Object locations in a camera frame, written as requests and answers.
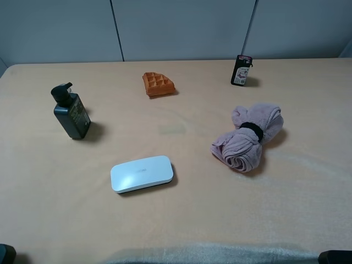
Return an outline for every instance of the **black hair tie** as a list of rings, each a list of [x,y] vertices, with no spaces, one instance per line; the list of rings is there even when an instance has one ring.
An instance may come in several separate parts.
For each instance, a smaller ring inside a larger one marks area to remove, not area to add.
[[[249,122],[245,122],[243,123],[240,128],[249,128],[251,130],[253,130],[253,132],[257,135],[257,137],[259,138],[258,142],[260,143],[260,141],[262,141],[263,136],[264,136],[264,132],[263,130],[257,126],[254,123],[249,123]]]

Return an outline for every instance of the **black pump bottle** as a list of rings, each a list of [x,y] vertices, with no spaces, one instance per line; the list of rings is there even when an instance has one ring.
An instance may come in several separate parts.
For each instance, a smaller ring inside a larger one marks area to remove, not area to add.
[[[54,115],[71,138],[83,139],[91,121],[78,94],[70,93],[71,86],[72,83],[69,82],[51,90],[51,95],[57,102]]]

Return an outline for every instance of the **orange waffle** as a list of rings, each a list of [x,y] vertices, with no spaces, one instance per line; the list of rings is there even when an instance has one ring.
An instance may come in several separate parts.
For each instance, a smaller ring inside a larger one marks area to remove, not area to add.
[[[174,83],[160,73],[145,73],[143,81],[149,97],[173,94],[176,91]]]

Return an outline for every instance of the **beige tablecloth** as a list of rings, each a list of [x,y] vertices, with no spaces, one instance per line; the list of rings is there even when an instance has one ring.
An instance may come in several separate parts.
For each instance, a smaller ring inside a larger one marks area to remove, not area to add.
[[[0,78],[0,243],[32,263],[96,263],[119,250],[211,242],[309,251],[352,247],[352,59],[15,65]],[[150,100],[144,72],[179,94]],[[53,115],[73,83],[94,122],[83,141]],[[247,174],[213,157],[237,105],[273,102],[284,129]],[[111,188],[110,169],[166,155],[166,185]]]

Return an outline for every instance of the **rolled towel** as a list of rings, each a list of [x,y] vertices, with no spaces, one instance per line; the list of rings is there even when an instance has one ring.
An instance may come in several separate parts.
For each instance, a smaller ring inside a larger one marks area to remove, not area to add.
[[[259,165],[262,145],[281,130],[281,109],[270,103],[257,103],[249,109],[237,106],[232,121],[236,130],[220,136],[210,150],[230,168],[249,172]]]

